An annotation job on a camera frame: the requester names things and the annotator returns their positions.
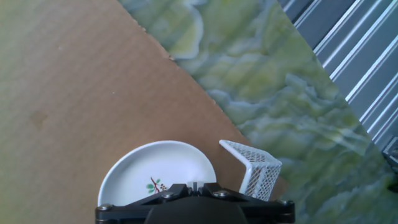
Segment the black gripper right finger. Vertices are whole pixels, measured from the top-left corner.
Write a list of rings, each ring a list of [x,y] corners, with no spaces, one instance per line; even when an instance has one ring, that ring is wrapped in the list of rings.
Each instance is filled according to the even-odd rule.
[[[224,188],[216,182],[197,182],[195,192],[197,195],[224,195]]]

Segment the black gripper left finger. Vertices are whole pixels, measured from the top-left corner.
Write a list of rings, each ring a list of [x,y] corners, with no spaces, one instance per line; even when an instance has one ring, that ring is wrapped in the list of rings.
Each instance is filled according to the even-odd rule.
[[[173,184],[169,191],[174,195],[192,195],[193,193],[193,182],[187,184]]]

